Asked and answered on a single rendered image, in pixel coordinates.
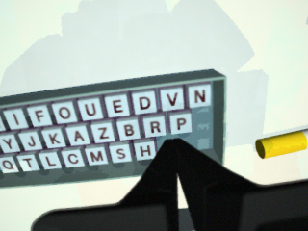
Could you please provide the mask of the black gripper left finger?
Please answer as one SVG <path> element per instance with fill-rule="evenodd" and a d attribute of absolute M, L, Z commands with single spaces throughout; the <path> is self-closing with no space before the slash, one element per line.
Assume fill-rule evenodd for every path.
<path fill-rule="evenodd" d="M 31 231 L 179 231 L 178 197 L 176 151 L 168 139 L 120 201 L 46 211 Z"/>

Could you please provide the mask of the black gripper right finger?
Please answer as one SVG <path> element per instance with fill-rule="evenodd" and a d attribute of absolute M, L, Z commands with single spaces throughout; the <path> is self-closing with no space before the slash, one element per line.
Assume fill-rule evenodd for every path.
<path fill-rule="evenodd" d="M 180 138 L 173 142 L 195 231 L 255 231 L 263 223 L 308 216 L 308 178 L 261 185 Z"/>

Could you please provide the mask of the grey keyboard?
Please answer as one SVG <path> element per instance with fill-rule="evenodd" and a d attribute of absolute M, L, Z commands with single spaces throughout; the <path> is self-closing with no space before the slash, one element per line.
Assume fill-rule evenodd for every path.
<path fill-rule="evenodd" d="M 0 97 L 0 190 L 141 177 L 180 138 L 225 167 L 228 76 L 192 70 Z"/>

